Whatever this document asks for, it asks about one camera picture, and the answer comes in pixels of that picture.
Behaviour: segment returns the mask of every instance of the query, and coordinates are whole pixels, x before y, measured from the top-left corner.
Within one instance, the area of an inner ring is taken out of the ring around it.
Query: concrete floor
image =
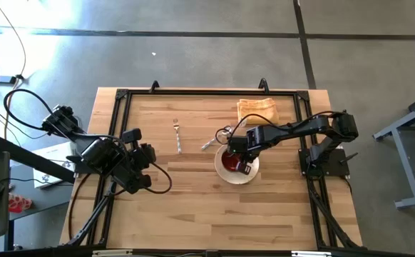
[[[0,1],[17,26],[297,32],[290,0],[16,2],[13,6]],[[415,34],[415,0],[300,2],[309,33]],[[13,8],[21,11],[7,11]],[[6,25],[1,14],[0,25]],[[99,86],[150,86],[157,79],[161,86],[252,88],[265,77],[274,89],[308,88],[298,39],[21,37],[27,51],[24,76],[29,78],[22,87],[40,94],[50,106],[72,106],[84,124]],[[317,88],[329,91],[333,109],[354,114],[359,127],[360,137],[344,147],[349,153],[359,152],[350,169],[364,245],[415,253],[415,208],[394,208],[395,200],[411,196],[394,142],[376,143],[371,138],[415,101],[415,41],[309,40],[308,44]],[[1,73],[18,73],[22,61],[15,36],[0,35]],[[8,90],[1,86],[0,98]],[[24,103],[35,108],[25,109]],[[14,98],[13,109],[35,124],[46,115],[25,95]],[[16,135],[31,150],[63,141]],[[65,212],[66,206],[60,206],[18,220],[16,242],[26,248],[56,246]]]

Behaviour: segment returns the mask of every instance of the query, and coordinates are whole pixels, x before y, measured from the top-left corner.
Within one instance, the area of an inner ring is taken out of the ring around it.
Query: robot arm
[[[123,141],[131,143],[132,149],[129,151],[119,138],[87,135],[78,127],[71,107],[56,106],[53,114],[43,120],[42,128],[48,134],[53,133],[75,143],[78,155],[71,156],[70,160],[76,165],[87,166],[102,176],[111,175],[129,193],[151,186],[150,176],[143,175],[142,170],[155,162],[155,151],[150,144],[138,145],[141,139],[139,128],[123,134]]]
[[[252,163],[261,151],[277,145],[282,140],[316,133],[327,137],[321,143],[311,146],[307,163],[326,160],[331,151],[340,143],[353,141],[358,136],[353,116],[347,112],[334,112],[331,115],[316,115],[284,126],[256,126],[247,130],[246,136],[231,136],[228,140],[227,151],[240,155],[236,170],[248,174],[247,163]]]

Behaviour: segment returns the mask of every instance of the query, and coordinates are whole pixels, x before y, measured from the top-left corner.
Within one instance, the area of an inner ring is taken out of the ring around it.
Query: fork
[[[180,139],[179,139],[179,123],[177,119],[173,119],[173,127],[176,130],[176,139],[178,140],[178,153],[181,154],[182,150],[180,149]]]

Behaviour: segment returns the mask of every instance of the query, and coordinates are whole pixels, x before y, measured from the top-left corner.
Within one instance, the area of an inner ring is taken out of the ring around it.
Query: wire
[[[176,257],[186,257],[186,256],[203,256],[204,254],[203,253],[186,253],[186,254],[183,254],[183,255],[181,255],[181,256],[176,256]]]
[[[19,36],[19,34],[17,33],[17,31],[16,31],[16,29],[14,28],[13,24],[9,21],[8,16],[7,16],[7,15],[3,12],[3,10],[1,9],[1,7],[0,7],[0,12],[3,14],[3,16],[5,17],[5,19],[8,21],[9,26],[11,26],[11,28],[14,30],[14,33],[16,34],[17,39],[19,40],[19,43],[21,43],[21,46],[22,46],[22,51],[23,51],[23,53],[24,53],[24,64],[22,65],[22,70],[21,70],[21,73],[20,73],[19,75],[21,75],[21,76],[22,76],[22,73],[24,72],[25,65],[26,65],[26,62],[27,62],[27,55],[26,55],[26,52],[25,52],[24,43],[22,43],[21,37],[20,37],[20,36]]]
[[[12,96],[14,93],[16,93],[16,92],[20,92],[20,91],[22,91],[22,92],[25,92],[25,93],[28,93],[28,94],[31,94],[31,95],[33,95],[33,96],[35,96],[43,105],[44,105],[44,107],[46,107],[46,109],[49,111],[49,113],[50,114],[53,114],[53,112],[52,112],[52,110],[51,110],[51,108],[49,108],[49,105],[39,96],[39,95],[37,95],[37,94],[35,94],[34,92],[32,92],[32,91],[30,91],[30,90],[28,90],[28,89],[14,89],[14,90],[11,90],[10,92],[8,92],[6,95],[5,95],[5,97],[4,97],[4,99],[3,99],[3,105],[4,105],[4,108],[5,108],[5,110],[6,110],[6,112],[7,112],[7,114],[9,114],[11,117],[13,117],[13,119],[15,119],[17,122],[19,122],[20,124],[22,124],[22,125],[24,125],[24,126],[28,126],[29,128],[32,128],[32,129],[37,129],[37,130],[41,130],[41,131],[44,131],[44,129],[42,128],[42,127],[36,127],[36,126],[33,126],[33,125],[30,125],[30,124],[28,124],[28,123],[26,123],[26,122],[23,122],[21,119],[19,119],[19,118],[17,118],[13,113],[11,113],[11,111],[9,110],[9,108],[8,108],[8,106],[6,105],[6,101],[8,100],[8,98],[10,97],[10,96]]]
[[[341,176],[341,178],[344,179],[345,182],[347,182],[347,185],[349,186],[349,189],[350,189],[350,194],[353,195],[353,193],[352,193],[352,186],[350,185],[350,182],[344,176]]]
[[[151,162],[150,164],[154,165],[154,167],[158,168],[159,170],[161,170],[163,172],[163,174],[165,174],[165,176],[168,178],[168,180],[170,182],[170,185],[164,191],[155,191],[155,190],[152,190],[152,189],[150,189],[148,187],[145,187],[145,186],[143,188],[145,190],[151,192],[151,193],[156,193],[156,194],[164,194],[164,193],[169,192],[169,190],[171,190],[171,188],[173,187],[173,180],[171,179],[170,174],[168,174],[168,172],[166,172],[164,169],[162,169],[161,167],[159,167],[159,165],[157,165],[156,163]]]
[[[25,135],[26,137],[28,137],[28,138],[31,138],[31,139],[38,139],[38,138],[42,138],[43,136],[46,136],[47,135],[47,133],[44,133],[44,134],[42,134],[41,136],[36,136],[36,137],[33,137],[33,136],[29,136],[27,133],[25,133],[25,132],[23,132],[18,126],[16,126],[16,125],[14,125],[14,124],[12,124],[10,121],[8,121],[8,123],[9,123],[9,125],[11,125],[11,126],[13,126],[14,128],[16,128],[18,131],[20,131],[23,135]]]
[[[119,192],[117,192],[117,193],[112,193],[112,194],[110,194],[109,196],[118,196],[118,195],[120,195],[121,193],[123,193],[123,192],[125,192],[126,190],[125,189],[122,189],[122,190],[120,190]]]
[[[27,181],[38,181],[39,183],[47,183],[50,184],[52,186],[73,186],[73,184],[69,184],[69,185],[63,185],[63,184],[59,184],[59,183],[51,183],[51,182],[45,182],[45,181],[40,181],[38,179],[34,179],[34,178],[29,178],[29,179],[20,179],[20,178],[3,178],[0,180],[0,183],[2,181],[11,181],[11,180],[15,180],[15,181],[22,181],[22,182],[27,182]]]
[[[71,201],[70,211],[68,212],[68,237],[70,238],[70,240],[73,238],[73,234],[71,233],[71,231],[72,231],[72,229],[71,229],[71,227],[72,227],[72,225],[71,225],[71,216],[73,215],[73,206],[74,206],[74,203],[76,202],[76,198],[78,197],[79,189],[86,182],[86,180],[89,176],[90,176],[90,174],[87,174],[86,176],[84,176],[82,178],[81,182],[79,183],[78,188],[76,189],[76,191],[74,191],[73,200]]]
[[[62,161],[62,160],[54,160],[54,159],[47,159],[47,160],[50,160],[50,161],[58,161],[58,162],[63,162],[63,163],[65,163],[65,162],[73,163],[72,161]]]
[[[22,70],[21,73],[19,74],[19,76],[16,76],[16,82],[13,85],[13,90],[18,88],[18,83],[19,83],[19,77],[22,78],[22,73],[24,72],[25,69],[25,65],[27,63],[27,54],[25,52],[25,47],[24,47],[24,43],[22,43],[21,37],[19,36],[19,34],[17,33],[17,30],[14,28],[13,24],[11,23],[11,21],[9,21],[8,17],[6,16],[6,14],[4,13],[4,11],[1,9],[0,7],[0,12],[3,14],[3,16],[5,17],[5,19],[8,21],[9,26],[11,26],[11,28],[13,29],[14,33],[17,36],[17,39],[19,40],[19,43],[21,43],[21,47],[22,47],[22,52],[24,53],[24,63],[22,64]],[[12,95],[9,98],[9,101],[6,103],[8,108],[11,108],[11,99],[12,99]],[[5,127],[4,127],[4,138],[6,139],[6,129],[8,128],[8,114],[6,114],[6,118],[5,118]]]
[[[221,132],[221,131],[226,131],[230,136],[231,136],[231,127],[230,127],[230,129],[227,129],[227,127],[230,127],[230,126],[225,126],[225,127],[223,127],[223,128],[220,128],[220,129],[218,129],[216,132],[215,132],[215,140],[219,143],[219,144],[221,144],[221,145],[226,145],[226,144],[228,144],[228,143],[222,143],[220,140],[219,140],[219,137],[218,137],[218,134],[219,134],[219,132]]]
[[[17,142],[17,144],[20,146],[20,147],[22,147],[21,146],[21,142],[19,142],[19,140],[17,139],[17,136],[16,136],[16,134],[11,130],[11,129],[9,129],[9,128],[7,128],[8,130],[9,130],[9,132],[11,132],[12,134],[13,134],[13,136],[14,136],[14,138],[16,139],[16,142]]]
[[[83,129],[81,117],[79,117],[77,115],[73,115],[73,117],[78,120],[79,128]]]

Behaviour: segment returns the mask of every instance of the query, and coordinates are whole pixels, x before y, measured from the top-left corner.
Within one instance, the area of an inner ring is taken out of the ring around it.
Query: wooden tabletop
[[[116,89],[98,89],[89,133],[108,133]],[[327,91],[310,90],[309,96],[313,113],[331,109]],[[173,189],[164,195],[142,190],[116,197],[108,248],[315,249],[307,184],[299,174],[298,139],[282,141],[263,151],[257,176],[245,185],[229,184],[217,175],[214,155],[218,143],[201,151],[201,146],[213,138],[217,129],[236,125],[239,99],[264,98],[133,96],[127,129],[141,129],[140,143],[151,143],[155,148],[157,164],[173,178]],[[272,98],[280,124],[295,122],[292,98]],[[123,109],[124,104],[119,111],[116,133]],[[182,154],[178,154],[174,118],[179,120]],[[155,190],[168,186],[167,178],[156,168],[143,173],[153,178]],[[80,189],[73,209],[73,233],[91,214],[97,183],[98,176],[92,175]],[[340,178],[327,177],[327,188],[334,217],[351,239],[361,245],[349,187]],[[99,221],[97,237],[103,217]],[[61,243],[68,241],[67,225],[66,220]],[[328,241],[323,218],[322,230]]]

